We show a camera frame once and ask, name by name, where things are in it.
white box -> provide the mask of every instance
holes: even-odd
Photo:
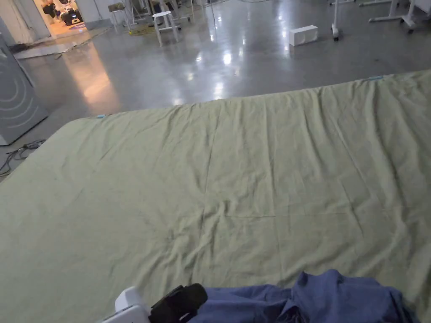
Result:
[[[315,41],[319,36],[319,31],[316,26],[307,26],[298,29],[291,29],[289,31],[289,43],[290,45],[302,45]]]

curved line pattern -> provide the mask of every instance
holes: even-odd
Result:
[[[17,128],[17,127],[25,125],[29,120],[31,120],[34,117],[34,115],[36,114],[38,109],[39,109],[39,106],[36,106],[33,113],[31,114],[31,116],[26,121],[21,122],[20,124],[14,124],[13,126],[7,126],[7,128]]]
[[[31,108],[31,104],[33,103],[33,98],[31,98],[30,103],[27,106],[27,109],[25,109],[25,111],[23,113],[20,113],[19,115],[16,115],[14,117],[1,117],[0,119],[4,119],[4,120],[12,120],[12,119],[16,119],[21,117],[22,115],[25,115],[27,113],[28,110],[30,110]]]
[[[5,68],[8,68],[5,64],[0,63],[0,66],[4,66]],[[10,102],[15,100],[16,96],[18,95],[19,89],[18,89],[18,83],[16,82],[16,78],[13,78],[13,82],[15,83],[15,94],[13,95],[13,97],[11,99],[0,99],[0,102]]]
[[[18,103],[18,105],[16,105],[16,106],[14,106],[13,108],[7,108],[7,109],[5,109],[5,108],[0,108],[0,111],[10,111],[10,110],[15,110],[16,108],[19,108],[20,106],[21,106],[21,104],[23,104],[24,103],[24,101],[25,101],[25,97],[27,96],[27,87],[25,86],[25,81],[24,81],[24,78],[23,78],[23,76],[21,75],[21,80],[22,80],[22,86],[23,86],[23,89],[24,89],[24,94],[23,94],[23,96],[22,96],[22,100],[21,100],[21,102],[20,103]]]

person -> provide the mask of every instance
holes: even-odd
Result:
[[[55,10],[55,4],[53,0],[43,0],[42,1],[42,10],[45,15],[50,15],[51,18],[55,18],[56,10]]]

wrinkled sheet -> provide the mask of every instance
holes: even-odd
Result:
[[[333,268],[431,322],[430,102],[422,71],[70,122],[0,183],[0,321]]]
[[[302,272],[292,289],[274,285],[207,288],[190,323],[419,323],[401,293],[336,270]]]

blue cloth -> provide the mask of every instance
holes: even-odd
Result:
[[[190,323],[419,323],[395,288],[336,270],[319,276],[303,272],[292,289],[262,285],[206,292],[207,302]]]

